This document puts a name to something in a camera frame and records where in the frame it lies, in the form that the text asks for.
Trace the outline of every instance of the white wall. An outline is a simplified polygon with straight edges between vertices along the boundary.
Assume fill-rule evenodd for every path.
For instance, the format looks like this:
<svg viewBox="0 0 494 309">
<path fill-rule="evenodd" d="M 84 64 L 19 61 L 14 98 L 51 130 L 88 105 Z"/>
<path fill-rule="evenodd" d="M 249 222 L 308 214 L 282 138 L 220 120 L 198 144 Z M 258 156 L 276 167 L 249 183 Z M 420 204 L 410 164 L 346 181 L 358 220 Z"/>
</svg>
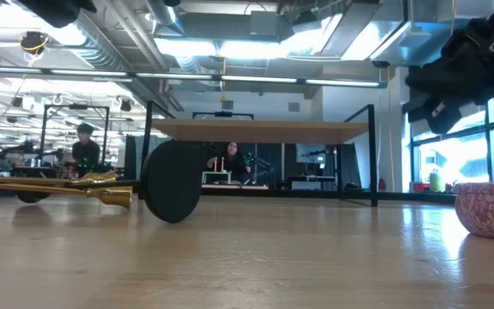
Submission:
<svg viewBox="0 0 494 309">
<path fill-rule="evenodd" d="M 220 92 L 195 94 L 191 92 L 176 93 L 175 98 L 186 110 L 172 112 L 177 118 L 191 118 L 192 112 L 217 112 L 222 110 Z M 256 120 L 311 120 L 311 101 L 305 100 L 303 94 L 265 93 L 225 93 L 227 100 L 233 100 L 232 112 L 254 113 Z M 300 103 L 300 112 L 289 112 L 289 102 Z"/>
<path fill-rule="evenodd" d="M 312 98 L 310 120 L 323 121 L 323 87 L 320 87 Z"/>
<path fill-rule="evenodd" d="M 386 183 L 387 191 L 404 191 L 403 179 L 406 176 L 402 174 L 404 169 L 402 157 L 405 153 L 402 152 L 401 144 L 404 129 L 401 104 L 408 101 L 409 91 L 404 83 L 406 75 L 407 68 L 398 68 L 395 78 L 390 81 L 387 89 L 326 87 L 323 94 L 323 118 L 328 122 L 344 121 L 363 106 L 375 105 L 377 172 L 378 178 Z M 353 121 L 367 122 L 367 113 L 361 114 Z M 369 133 L 358 136 L 350 142 L 356 146 L 361 184 L 364 188 L 369 188 L 371 179 Z"/>
</svg>

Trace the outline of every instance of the light fixture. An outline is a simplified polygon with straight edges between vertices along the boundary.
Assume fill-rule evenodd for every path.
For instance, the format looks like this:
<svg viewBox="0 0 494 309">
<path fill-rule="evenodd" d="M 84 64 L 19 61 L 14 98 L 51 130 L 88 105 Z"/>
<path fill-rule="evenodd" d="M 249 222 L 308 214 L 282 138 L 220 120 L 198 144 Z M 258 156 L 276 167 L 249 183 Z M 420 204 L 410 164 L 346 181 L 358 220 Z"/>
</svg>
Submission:
<svg viewBox="0 0 494 309">
<path fill-rule="evenodd" d="M 61 105 L 63 101 L 63 98 L 60 96 L 60 94 L 57 94 L 56 97 L 52 98 L 52 104 L 54 105 Z"/>
<path fill-rule="evenodd" d="M 111 108 L 117 109 L 121 106 L 121 97 L 118 95 L 114 100 L 111 101 Z"/>
<path fill-rule="evenodd" d="M 367 88 L 376 88 L 381 86 L 380 82 L 317 80 L 317 79 L 307 79 L 305 82 L 308 85 L 320 85 L 320 86 L 344 86 L 344 87 L 367 87 Z"/>
<path fill-rule="evenodd" d="M 127 76 L 127 72 L 111 72 L 99 70 L 51 70 L 56 75 L 74 75 L 74 76 L 102 76 L 102 77 L 120 77 Z"/>
<path fill-rule="evenodd" d="M 274 59 L 287 56 L 279 43 L 255 41 L 227 41 L 220 48 L 220 56 L 236 59 Z"/>
<path fill-rule="evenodd" d="M 136 76 L 143 78 L 167 78 L 167 79 L 181 79 L 181 80 L 198 80 L 208 81 L 212 80 L 211 75 L 202 74 L 173 74 L 173 73 L 136 73 Z"/>
<path fill-rule="evenodd" d="M 119 77 L 93 77 L 93 82 L 133 82 L 133 79 Z"/>
<path fill-rule="evenodd" d="M 40 69 L 33 68 L 13 68 L 13 67 L 0 67 L 1 73 L 18 73 L 18 74 L 40 74 Z"/>
<path fill-rule="evenodd" d="M 124 112 L 130 112 L 131 110 L 130 100 L 122 99 L 121 106 L 119 108 Z"/>
<path fill-rule="evenodd" d="M 279 82 L 279 83 L 295 83 L 296 78 L 285 77 L 264 77 L 264 76 L 222 76 L 223 81 L 230 82 Z"/>
<path fill-rule="evenodd" d="M 369 59 L 374 60 L 378 58 L 384 51 L 386 51 L 394 42 L 400 38 L 407 30 L 411 28 L 411 22 L 408 21 L 401 28 L 398 29 L 392 36 L 384 41 L 382 45 L 380 45 L 370 56 Z"/>
<path fill-rule="evenodd" d="M 154 39 L 160 52 L 174 57 L 214 56 L 216 48 L 209 40 L 201 39 Z"/>
</svg>

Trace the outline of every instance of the person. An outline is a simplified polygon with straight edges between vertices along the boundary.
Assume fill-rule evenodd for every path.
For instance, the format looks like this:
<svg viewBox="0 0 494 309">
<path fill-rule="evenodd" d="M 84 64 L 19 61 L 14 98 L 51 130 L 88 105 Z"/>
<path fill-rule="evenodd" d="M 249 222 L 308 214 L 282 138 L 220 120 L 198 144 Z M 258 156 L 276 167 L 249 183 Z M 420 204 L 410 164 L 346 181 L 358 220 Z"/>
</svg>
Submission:
<svg viewBox="0 0 494 309">
<path fill-rule="evenodd" d="M 207 161 L 207 168 L 214 169 L 214 165 L 216 164 L 216 170 L 220 171 L 222 167 L 221 158 L 224 158 L 224 169 L 232 173 L 232 181 L 243 183 L 244 175 L 250 173 L 250 166 L 245 164 L 244 155 L 238 152 L 238 144 L 236 142 L 230 142 L 224 154 Z"/>
<path fill-rule="evenodd" d="M 100 146 L 91 139 L 93 131 L 93 127 L 89 124 L 77 126 L 79 142 L 76 142 L 72 147 L 72 156 L 67 159 L 68 163 L 83 163 L 91 167 L 95 167 L 99 163 Z"/>
</svg>

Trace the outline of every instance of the red object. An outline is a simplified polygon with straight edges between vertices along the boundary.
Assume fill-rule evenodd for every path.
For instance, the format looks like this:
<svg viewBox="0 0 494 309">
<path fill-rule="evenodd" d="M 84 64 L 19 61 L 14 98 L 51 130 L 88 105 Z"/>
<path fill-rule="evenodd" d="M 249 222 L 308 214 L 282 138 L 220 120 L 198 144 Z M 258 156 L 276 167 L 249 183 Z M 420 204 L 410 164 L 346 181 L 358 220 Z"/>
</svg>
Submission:
<svg viewBox="0 0 494 309">
<path fill-rule="evenodd" d="M 430 184 L 424 184 L 424 183 L 416 183 L 416 184 L 413 184 L 413 192 L 416 192 L 416 193 L 424 193 L 425 192 L 425 188 L 430 189 Z"/>
<path fill-rule="evenodd" d="M 378 190 L 379 191 L 386 191 L 386 183 L 384 182 L 384 179 L 378 180 Z"/>
</svg>

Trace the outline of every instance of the brass instrument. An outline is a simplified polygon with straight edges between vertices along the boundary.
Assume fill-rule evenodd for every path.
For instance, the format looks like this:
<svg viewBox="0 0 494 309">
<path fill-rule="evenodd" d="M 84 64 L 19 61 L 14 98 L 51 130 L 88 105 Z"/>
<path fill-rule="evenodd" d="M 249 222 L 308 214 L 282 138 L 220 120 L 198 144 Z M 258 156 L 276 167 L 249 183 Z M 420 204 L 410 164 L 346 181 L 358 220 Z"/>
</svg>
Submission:
<svg viewBox="0 0 494 309">
<path fill-rule="evenodd" d="M 76 180 L 0 177 L 0 190 L 74 194 L 86 197 L 97 197 L 106 205 L 118 205 L 129 209 L 133 197 L 132 186 L 99 189 L 76 189 L 67 187 L 67 185 L 72 184 L 91 184 L 114 181 L 116 181 L 116 174 L 113 171 L 108 173 L 88 173 L 84 177 Z"/>
</svg>

